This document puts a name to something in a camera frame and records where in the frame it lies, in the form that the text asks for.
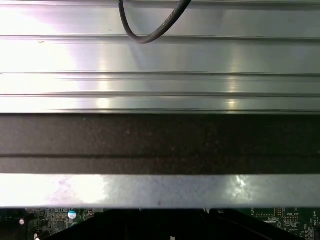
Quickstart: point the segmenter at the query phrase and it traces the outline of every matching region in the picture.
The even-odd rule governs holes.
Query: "green circuit board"
[[[75,219],[68,217],[71,210],[76,212]],[[320,240],[320,236],[315,235],[315,229],[319,226],[320,208],[276,207],[237,210],[306,240]],[[101,208],[36,208],[29,210],[28,212],[33,212],[36,218],[28,225],[27,240],[33,240],[34,232],[39,229],[46,229],[55,234],[104,211],[106,209]]]
[[[238,211],[306,240],[320,240],[315,233],[319,226],[320,208],[246,208]]]

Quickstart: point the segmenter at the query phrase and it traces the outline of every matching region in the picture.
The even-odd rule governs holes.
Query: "silver metal bar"
[[[0,113],[112,113],[145,111],[318,112],[317,97],[0,96]]]
[[[203,40],[0,39],[0,72],[320,74],[320,44]]]
[[[0,191],[5,193],[0,197],[0,205],[3,208],[318,207],[319,181],[319,175],[0,174]]]
[[[3,73],[0,96],[256,96],[315,97],[319,76],[141,74],[141,73]]]
[[[126,2],[139,35],[176,0]],[[115,0],[0,1],[0,113],[316,113],[320,0],[195,0],[129,40]]]
[[[0,35],[127,36],[116,1],[96,1],[86,5],[77,1],[70,5],[41,3],[4,5],[0,2],[0,22],[10,23],[1,24]],[[126,3],[128,21],[138,35],[153,32],[166,20],[174,7],[165,2],[158,7],[143,3]],[[296,7],[291,9],[290,6],[270,8],[259,5],[197,3],[192,4],[165,35],[313,39],[320,38],[319,20],[319,7],[306,10]]]

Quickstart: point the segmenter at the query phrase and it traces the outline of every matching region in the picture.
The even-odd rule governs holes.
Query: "black cable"
[[[121,21],[128,36],[138,44],[148,44],[160,38],[176,23],[176,21],[181,17],[188,5],[191,3],[191,0],[180,0],[178,5],[172,11],[170,16],[164,21],[164,23],[157,30],[147,36],[137,36],[134,34],[126,18],[124,0],[118,0],[118,3]]]

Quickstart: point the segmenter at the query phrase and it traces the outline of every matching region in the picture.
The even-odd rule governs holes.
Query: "capacitor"
[[[79,224],[78,222],[74,222],[74,223],[71,224],[70,228],[75,226],[75,225],[78,225],[78,224]]]
[[[50,236],[50,232],[48,230],[44,230],[42,233],[38,234],[35,240],[44,240]]]
[[[70,219],[76,219],[77,217],[77,213],[74,210],[71,210],[70,212],[68,212],[68,218]]]
[[[21,218],[19,220],[19,224],[20,225],[25,225],[25,224],[29,223],[30,221],[32,221],[33,219],[35,219],[35,214],[34,213],[29,213],[27,216],[25,216],[24,218]]]

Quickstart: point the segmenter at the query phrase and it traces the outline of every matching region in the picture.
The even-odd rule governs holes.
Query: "metal surface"
[[[0,174],[1,207],[318,207],[319,175]]]
[[[130,26],[175,4],[126,2]],[[0,21],[0,113],[320,111],[318,0],[195,0],[147,45],[113,0],[5,0]]]
[[[320,116],[0,115],[0,174],[320,174]]]

